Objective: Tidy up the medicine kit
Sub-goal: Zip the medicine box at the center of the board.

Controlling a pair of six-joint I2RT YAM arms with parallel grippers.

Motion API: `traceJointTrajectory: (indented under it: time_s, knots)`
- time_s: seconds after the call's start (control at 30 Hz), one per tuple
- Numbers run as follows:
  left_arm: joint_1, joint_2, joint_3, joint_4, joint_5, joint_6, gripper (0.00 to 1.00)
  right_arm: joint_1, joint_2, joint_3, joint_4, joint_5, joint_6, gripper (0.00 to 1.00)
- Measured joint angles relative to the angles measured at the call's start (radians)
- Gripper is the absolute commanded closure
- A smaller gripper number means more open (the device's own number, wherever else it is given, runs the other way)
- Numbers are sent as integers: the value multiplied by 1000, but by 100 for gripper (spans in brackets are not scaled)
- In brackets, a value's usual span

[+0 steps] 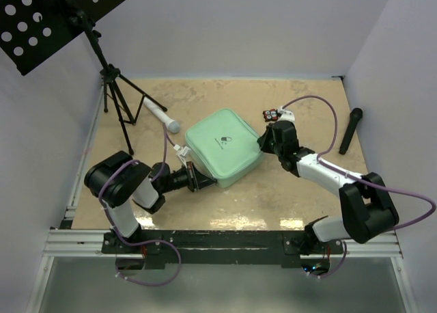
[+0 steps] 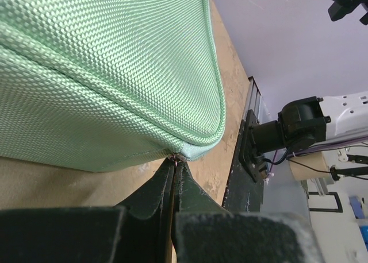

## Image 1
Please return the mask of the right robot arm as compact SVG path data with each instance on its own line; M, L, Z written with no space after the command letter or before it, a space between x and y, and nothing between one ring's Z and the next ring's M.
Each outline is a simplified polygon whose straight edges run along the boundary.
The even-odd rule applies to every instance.
M332 240L366 243L399 223L395 205L382 189L381 176L350 172L319 158L299 144L293 122L268 124L257 142L262 152L277 156L285 171L314 182L339 199L341 216L321 217L305 226L304 244L311 253L320 253Z

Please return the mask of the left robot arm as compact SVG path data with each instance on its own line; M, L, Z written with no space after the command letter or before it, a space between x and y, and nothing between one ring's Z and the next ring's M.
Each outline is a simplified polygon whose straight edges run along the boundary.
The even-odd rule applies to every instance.
M172 171L165 162L152 167L134 160L124 151L94 165L85 175L84 185L98 198L111 227L119 236L118 246L126 253L134 253L141 246L139 222L132 203L148 212L158 212L165 203L165 194L181 188L197 192L217 183L201 173L192 161Z

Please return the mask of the mint green medicine case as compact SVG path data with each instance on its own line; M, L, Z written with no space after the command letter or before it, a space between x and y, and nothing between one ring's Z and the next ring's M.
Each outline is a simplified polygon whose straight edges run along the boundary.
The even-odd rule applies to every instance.
M257 132L231 109L218 110L185 132L194 162L221 188L238 182L262 162L258 138Z

